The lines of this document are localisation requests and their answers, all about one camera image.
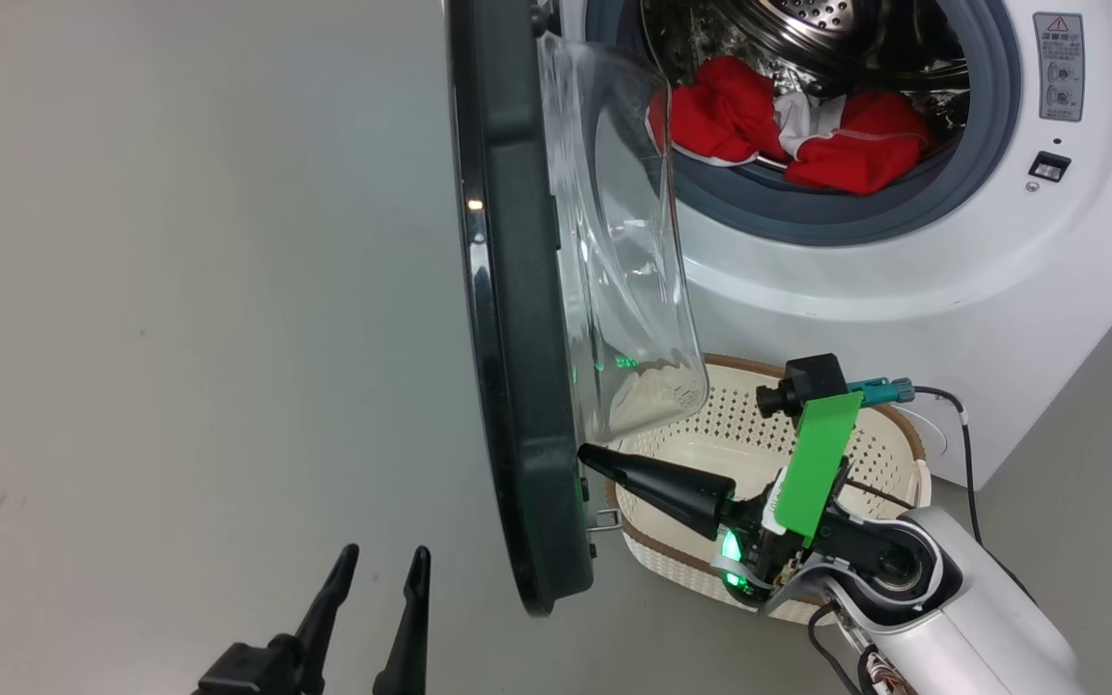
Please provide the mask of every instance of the laundry basket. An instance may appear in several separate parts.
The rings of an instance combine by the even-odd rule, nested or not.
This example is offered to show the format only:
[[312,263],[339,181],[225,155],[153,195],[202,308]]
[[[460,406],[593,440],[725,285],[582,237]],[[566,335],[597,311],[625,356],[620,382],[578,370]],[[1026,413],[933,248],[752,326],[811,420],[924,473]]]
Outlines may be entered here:
[[[697,414],[669,426],[618,440],[622,451],[715,471],[736,479],[737,500],[763,493],[788,463],[795,431],[786,417],[763,418],[757,410],[758,386],[775,386],[784,370],[770,365],[719,355],[706,356],[711,395]],[[914,507],[930,506],[932,484],[917,433],[890,406],[861,410],[847,449],[848,478],[893,494]],[[723,537],[706,540],[648,503],[614,483],[606,484],[608,506],[624,517],[625,542],[645,568],[698,594],[745,606],[729,596],[709,559],[719,553]],[[874,494],[846,487],[838,496],[844,507],[862,517],[895,518],[904,509]],[[772,614],[808,622],[815,606],[788,602]]]

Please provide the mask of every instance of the white washing machine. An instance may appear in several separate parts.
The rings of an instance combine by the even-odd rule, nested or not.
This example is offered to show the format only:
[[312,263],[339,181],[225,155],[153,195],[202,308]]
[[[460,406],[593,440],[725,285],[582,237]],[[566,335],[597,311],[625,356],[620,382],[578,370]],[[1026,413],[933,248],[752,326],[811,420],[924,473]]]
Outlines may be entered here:
[[[678,221],[707,353],[833,351],[851,378],[956,391],[980,486],[1112,325],[1112,3],[940,6],[971,81],[956,149],[868,198],[679,157]],[[566,37],[649,58],[639,14],[635,0],[562,6]],[[1036,176],[1046,158],[1069,159],[1059,180]],[[962,484],[954,410],[911,409],[932,470]]]

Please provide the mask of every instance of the stainless steel drum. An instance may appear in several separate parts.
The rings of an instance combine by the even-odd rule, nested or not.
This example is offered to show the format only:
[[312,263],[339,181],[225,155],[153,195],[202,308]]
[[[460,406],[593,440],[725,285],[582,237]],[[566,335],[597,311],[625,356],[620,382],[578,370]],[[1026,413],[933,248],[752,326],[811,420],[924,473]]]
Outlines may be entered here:
[[641,0],[641,24],[672,83],[735,56],[777,93],[901,91],[939,142],[926,157],[953,147],[967,122],[967,64],[934,0]]

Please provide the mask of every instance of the laundry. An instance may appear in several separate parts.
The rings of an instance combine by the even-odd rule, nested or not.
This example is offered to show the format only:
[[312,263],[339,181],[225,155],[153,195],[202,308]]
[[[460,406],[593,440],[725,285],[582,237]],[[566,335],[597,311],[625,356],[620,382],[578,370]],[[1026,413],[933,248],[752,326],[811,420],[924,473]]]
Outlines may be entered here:
[[[655,109],[648,116],[656,131]],[[921,161],[933,141],[901,93],[860,91],[817,101],[775,98],[775,83],[741,59],[714,58],[672,92],[672,143],[718,167],[763,155],[786,163],[792,183],[876,193]]]

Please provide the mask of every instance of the floor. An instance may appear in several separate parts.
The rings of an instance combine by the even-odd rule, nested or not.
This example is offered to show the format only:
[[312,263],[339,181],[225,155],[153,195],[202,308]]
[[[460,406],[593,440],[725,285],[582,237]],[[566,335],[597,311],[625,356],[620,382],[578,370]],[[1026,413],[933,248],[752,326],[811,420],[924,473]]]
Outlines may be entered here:
[[[966,523],[962,488],[941,484],[934,499]],[[984,542],[1075,647],[1085,689],[1112,694],[1112,331],[980,494],[979,510]],[[612,603],[596,606],[585,692],[843,692],[802,627],[677,588],[613,536],[599,542],[592,595]]]

